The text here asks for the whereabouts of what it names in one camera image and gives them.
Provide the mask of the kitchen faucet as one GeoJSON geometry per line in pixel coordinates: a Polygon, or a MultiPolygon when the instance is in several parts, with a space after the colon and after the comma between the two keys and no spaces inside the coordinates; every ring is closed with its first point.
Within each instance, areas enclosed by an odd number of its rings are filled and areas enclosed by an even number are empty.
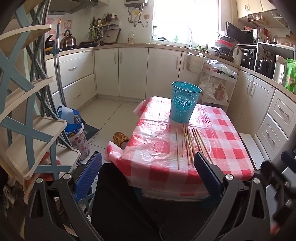
{"type": "Polygon", "coordinates": [[[189,47],[188,47],[190,49],[190,48],[192,48],[192,30],[189,26],[187,26],[187,28],[190,31],[190,40],[189,40],[189,47]]]}

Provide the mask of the red white checkered tablecloth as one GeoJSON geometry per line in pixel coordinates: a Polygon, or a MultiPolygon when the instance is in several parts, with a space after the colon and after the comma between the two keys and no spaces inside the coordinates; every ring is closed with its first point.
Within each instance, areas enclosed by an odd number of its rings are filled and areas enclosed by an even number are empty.
{"type": "Polygon", "coordinates": [[[187,145],[182,123],[170,119],[171,100],[151,97],[134,110],[139,120],[127,146],[108,143],[106,158],[123,173],[128,183],[158,194],[177,198],[198,198],[207,190],[192,160],[195,150],[217,165],[224,174],[248,180],[254,167],[243,142],[226,112],[196,105],[187,124],[197,130],[192,147],[187,145]]]}

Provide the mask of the yellow patterned slipper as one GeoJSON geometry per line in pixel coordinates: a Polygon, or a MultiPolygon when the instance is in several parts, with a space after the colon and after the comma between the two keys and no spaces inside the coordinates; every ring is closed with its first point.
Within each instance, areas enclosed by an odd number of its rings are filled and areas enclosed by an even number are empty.
{"type": "Polygon", "coordinates": [[[129,138],[122,132],[116,132],[113,135],[113,142],[120,148],[124,149],[126,144],[129,142],[129,138]]]}

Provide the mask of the blue plastic bag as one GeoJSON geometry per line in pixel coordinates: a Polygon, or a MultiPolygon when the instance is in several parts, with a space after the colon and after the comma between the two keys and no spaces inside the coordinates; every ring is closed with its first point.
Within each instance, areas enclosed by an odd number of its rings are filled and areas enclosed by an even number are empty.
{"type": "Polygon", "coordinates": [[[57,108],[57,113],[60,119],[67,122],[65,132],[69,138],[79,133],[82,128],[82,120],[79,111],[61,104],[57,108]]]}

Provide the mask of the white rolling storage cart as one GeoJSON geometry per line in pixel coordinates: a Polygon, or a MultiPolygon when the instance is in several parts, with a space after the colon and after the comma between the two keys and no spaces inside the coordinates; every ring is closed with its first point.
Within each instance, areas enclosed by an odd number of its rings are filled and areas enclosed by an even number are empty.
{"type": "Polygon", "coordinates": [[[227,111],[237,80],[238,68],[215,59],[207,59],[199,80],[202,93],[198,102],[227,111]]]}

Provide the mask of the white electric kettle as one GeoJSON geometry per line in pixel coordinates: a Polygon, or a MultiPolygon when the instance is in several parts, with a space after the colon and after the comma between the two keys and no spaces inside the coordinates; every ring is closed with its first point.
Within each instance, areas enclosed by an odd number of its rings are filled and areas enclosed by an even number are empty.
{"type": "Polygon", "coordinates": [[[275,56],[273,80],[280,85],[283,84],[283,81],[285,79],[286,65],[287,65],[287,61],[285,58],[283,58],[279,55],[275,56]]]}

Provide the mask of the green snack bag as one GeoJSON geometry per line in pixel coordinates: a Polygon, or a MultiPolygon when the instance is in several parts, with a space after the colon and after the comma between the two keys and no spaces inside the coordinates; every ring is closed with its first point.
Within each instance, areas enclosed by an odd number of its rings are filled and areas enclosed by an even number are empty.
{"type": "Polygon", "coordinates": [[[296,82],[296,61],[288,58],[285,88],[288,89],[290,92],[294,93],[295,82],[296,82]]]}

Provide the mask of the black toaster oven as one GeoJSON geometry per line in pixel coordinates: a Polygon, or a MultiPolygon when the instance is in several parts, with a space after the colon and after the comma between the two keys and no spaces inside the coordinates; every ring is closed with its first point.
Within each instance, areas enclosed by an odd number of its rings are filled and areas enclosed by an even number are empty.
{"type": "Polygon", "coordinates": [[[242,67],[254,70],[255,58],[257,53],[257,45],[255,44],[239,44],[238,47],[241,48],[242,58],[240,65],[242,67]]]}

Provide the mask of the black microwave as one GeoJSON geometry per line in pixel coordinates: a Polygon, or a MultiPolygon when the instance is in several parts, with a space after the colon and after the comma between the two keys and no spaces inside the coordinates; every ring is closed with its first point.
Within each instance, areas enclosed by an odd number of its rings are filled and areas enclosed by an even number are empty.
{"type": "Polygon", "coordinates": [[[227,37],[232,38],[239,42],[240,44],[255,44],[256,39],[254,39],[254,30],[243,31],[235,27],[230,22],[225,23],[225,34],[227,37]]]}

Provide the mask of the stainless steel kettle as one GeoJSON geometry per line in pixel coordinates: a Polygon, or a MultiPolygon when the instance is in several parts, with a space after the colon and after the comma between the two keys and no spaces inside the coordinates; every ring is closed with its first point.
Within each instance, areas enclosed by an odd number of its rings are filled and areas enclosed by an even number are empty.
{"type": "Polygon", "coordinates": [[[60,42],[60,48],[75,48],[76,47],[76,38],[72,36],[72,33],[67,29],[64,33],[64,38],[60,42]]]}

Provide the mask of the plastic bottle on counter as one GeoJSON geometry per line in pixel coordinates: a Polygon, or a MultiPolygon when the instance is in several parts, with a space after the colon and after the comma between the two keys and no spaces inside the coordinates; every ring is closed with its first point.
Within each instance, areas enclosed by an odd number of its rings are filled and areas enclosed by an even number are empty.
{"type": "Polygon", "coordinates": [[[134,43],[134,32],[133,31],[130,31],[130,33],[128,34],[128,43],[129,44],[134,43]]]}

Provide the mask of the wall dish rack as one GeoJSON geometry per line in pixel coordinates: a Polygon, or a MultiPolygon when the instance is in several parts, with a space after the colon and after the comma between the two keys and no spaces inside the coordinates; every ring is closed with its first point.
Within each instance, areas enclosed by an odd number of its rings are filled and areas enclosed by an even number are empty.
{"type": "Polygon", "coordinates": [[[102,18],[92,18],[89,23],[88,39],[97,45],[117,43],[121,29],[120,21],[115,13],[105,13],[102,18]]]}

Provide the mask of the wall water heater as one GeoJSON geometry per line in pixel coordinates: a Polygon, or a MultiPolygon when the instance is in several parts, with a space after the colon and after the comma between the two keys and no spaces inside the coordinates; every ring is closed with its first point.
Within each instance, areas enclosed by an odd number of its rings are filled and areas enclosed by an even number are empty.
{"type": "Polygon", "coordinates": [[[126,7],[139,8],[140,5],[147,6],[148,0],[124,0],[123,4],[126,7]]]}

